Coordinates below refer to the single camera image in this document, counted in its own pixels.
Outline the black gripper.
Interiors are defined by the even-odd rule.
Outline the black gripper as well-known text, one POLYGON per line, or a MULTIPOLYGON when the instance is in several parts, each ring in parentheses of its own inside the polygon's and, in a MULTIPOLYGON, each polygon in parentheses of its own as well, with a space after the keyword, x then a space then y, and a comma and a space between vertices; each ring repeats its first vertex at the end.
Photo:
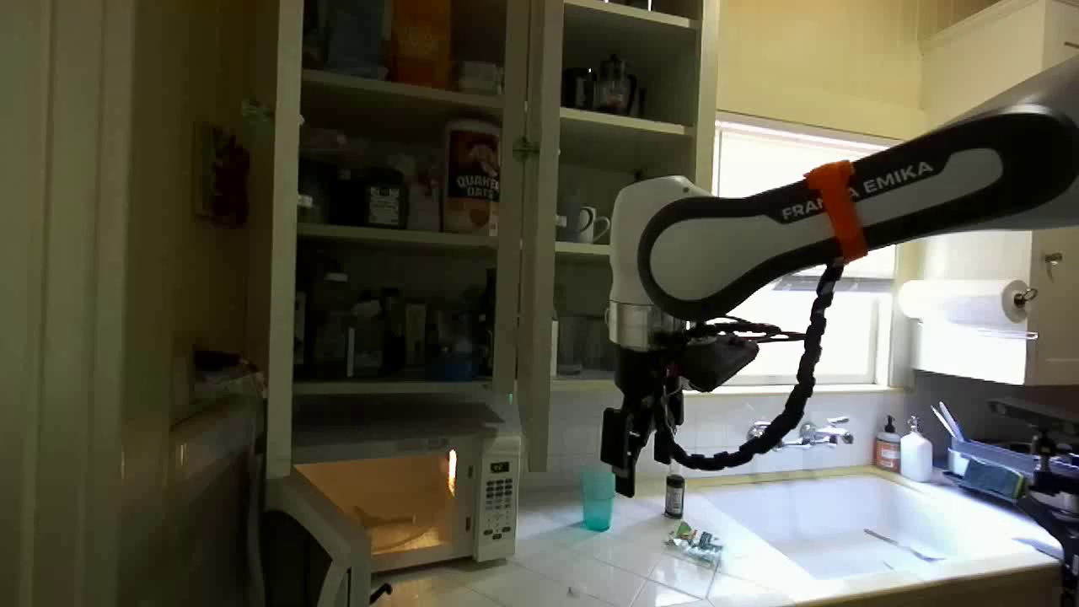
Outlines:
POLYGON ((678 357, 672 351, 618 351, 620 404, 603 411, 602 460, 614 467, 614 489, 637 493, 637 460, 651 436, 675 440, 685 421, 678 357))

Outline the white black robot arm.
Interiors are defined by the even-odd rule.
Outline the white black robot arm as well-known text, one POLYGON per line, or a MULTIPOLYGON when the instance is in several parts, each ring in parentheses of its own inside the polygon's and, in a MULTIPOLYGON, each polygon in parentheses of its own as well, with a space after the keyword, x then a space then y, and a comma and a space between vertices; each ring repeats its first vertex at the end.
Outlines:
POLYGON ((681 175, 620 190, 610 226, 620 401, 602 429, 614 489, 637 489, 640 455, 722 473, 772 453, 803 421, 836 279, 865 252, 941 232, 1058 228, 1079 219, 1075 182, 1079 61, 1069 57, 929 135, 768 192, 722 199, 681 175), (775 337, 737 308, 796 271, 818 271, 821 284, 783 411, 733 453, 688 453, 675 439, 681 391, 724 384, 775 337))

